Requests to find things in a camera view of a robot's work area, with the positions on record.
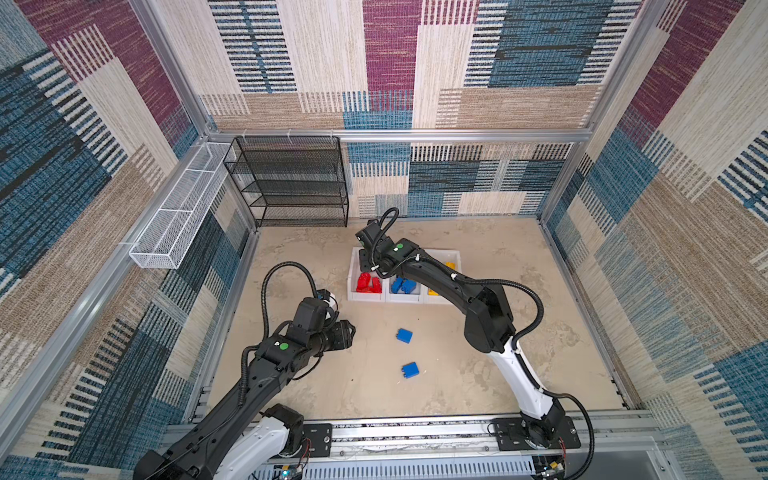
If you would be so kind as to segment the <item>blue large square brick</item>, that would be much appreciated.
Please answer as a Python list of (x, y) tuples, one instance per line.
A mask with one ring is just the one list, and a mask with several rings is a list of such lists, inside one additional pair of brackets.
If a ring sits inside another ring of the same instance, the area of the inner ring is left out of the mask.
[(403, 279), (403, 284), (400, 292), (405, 295), (412, 294), (417, 289), (417, 283), (413, 280)]

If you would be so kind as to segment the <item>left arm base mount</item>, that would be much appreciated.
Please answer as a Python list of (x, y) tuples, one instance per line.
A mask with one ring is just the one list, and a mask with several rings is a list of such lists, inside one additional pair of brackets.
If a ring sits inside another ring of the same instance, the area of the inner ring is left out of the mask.
[(332, 439), (331, 423), (283, 426), (263, 436), (274, 453), (272, 459), (326, 458), (330, 456)]

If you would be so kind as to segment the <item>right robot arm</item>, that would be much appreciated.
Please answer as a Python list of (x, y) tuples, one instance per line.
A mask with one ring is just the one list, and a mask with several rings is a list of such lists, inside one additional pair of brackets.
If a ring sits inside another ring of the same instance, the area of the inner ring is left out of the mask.
[[(570, 393), (546, 389), (520, 345), (520, 340), (543, 320), (544, 305), (539, 295), (512, 280), (473, 279), (434, 258), (409, 239), (392, 240), (388, 230), (398, 217), (399, 209), (391, 207), (356, 233), (362, 247), (359, 254), (361, 270), (381, 279), (397, 276), (413, 280), (438, 293), (465, 315), (464, 337), (475, 350), (489, 356), (502, 373), (518, 402), (523, 441), (529, 447), (557, 448), (561, 453), (567, 452), (565, 439), (559, 434), (568, 420), (561, 401), (572, 402), (586, 422), (588, 450), (578, 469), (569, 470), (563, 466), (554, 476), (581, 478), (595, 455), (594, 426), (587, 409)], [(507, 287), (528, 295), (536, 308), (533, 321), (521, 330), (516, 330), (513, 325), (513, 313), (505, 293)]]

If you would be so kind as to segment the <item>red long curved brick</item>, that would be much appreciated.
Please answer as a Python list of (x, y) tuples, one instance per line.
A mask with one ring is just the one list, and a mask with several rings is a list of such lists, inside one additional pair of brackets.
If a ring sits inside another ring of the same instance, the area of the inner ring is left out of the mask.
[(381, 284), (381, 280), (378, 277), (373, 277), (371, 279), (369, 291), (374, 294), (382, 293), (382, 284)]

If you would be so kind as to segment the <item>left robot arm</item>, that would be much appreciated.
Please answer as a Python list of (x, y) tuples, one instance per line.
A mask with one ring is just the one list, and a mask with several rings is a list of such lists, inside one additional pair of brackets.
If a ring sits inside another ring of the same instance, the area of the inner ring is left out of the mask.
[(185, 436), (160, 454), (148, 451), (136, 479), (244, 479), (275, 456), (308, 452), (304, 418), (270, 401), (310, 373), (310, 359), (353, 344), (355, 327), (339, 317), (333, 295), (317, 286), (294, 317), (241, 353), (240, 378)]

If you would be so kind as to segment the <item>blue long studded brick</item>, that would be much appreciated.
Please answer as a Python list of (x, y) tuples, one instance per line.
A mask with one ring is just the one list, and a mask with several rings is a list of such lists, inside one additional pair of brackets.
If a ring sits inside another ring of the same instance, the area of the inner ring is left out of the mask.
[(392, 282), (390, 286), (390, 292), (392, 294), (398, 294), (400, 292), (400, 289), (403, 284), (403, 279), (401, 277), (396, 277)]

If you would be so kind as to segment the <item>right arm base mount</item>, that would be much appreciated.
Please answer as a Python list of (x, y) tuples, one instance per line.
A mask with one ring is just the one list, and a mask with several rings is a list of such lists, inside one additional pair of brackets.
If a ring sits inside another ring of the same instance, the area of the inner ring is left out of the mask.
[(523, 417), (495, 418), (488, 427), (500, 451), (578, 449), (582, 441), (571, 417), (563, 417), (556, 426)]

